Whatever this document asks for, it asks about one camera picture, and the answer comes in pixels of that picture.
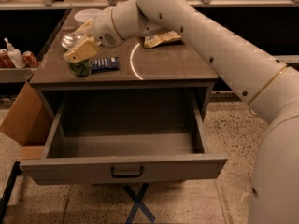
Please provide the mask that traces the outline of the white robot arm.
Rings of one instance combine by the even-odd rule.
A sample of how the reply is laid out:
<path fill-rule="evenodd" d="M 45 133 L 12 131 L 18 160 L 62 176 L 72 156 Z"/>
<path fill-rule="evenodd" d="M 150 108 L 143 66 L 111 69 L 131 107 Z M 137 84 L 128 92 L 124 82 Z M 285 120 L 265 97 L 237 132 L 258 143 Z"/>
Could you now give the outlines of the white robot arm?
<path fill-rule="evenodd" d="M 131 37 L 178 33 L 268 125 L 251 181 L 249 224 L 299 224 L 299 72 L 196 11 L 186 0 L 128 0 L 78 28 L 77 63 Z"/>

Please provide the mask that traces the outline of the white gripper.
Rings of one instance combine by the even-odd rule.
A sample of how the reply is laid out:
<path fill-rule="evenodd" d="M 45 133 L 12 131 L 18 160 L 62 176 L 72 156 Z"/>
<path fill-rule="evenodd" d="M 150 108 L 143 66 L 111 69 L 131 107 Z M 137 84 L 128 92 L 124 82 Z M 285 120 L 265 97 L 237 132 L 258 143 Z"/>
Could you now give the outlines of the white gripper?
<path fill-rule="evenodd" d="M 136 0 L 128 0 L 102 10 L 94 19 L 79 26 L 76 35 L 83 36 L 64 54 L 69 63 L 90 59 L 99 52 L 98 43 L 105 48 L 115 48 L 133 37 L 145 37 L 166 32 L 162 25 L 150 21 L 139 9 Z"/>

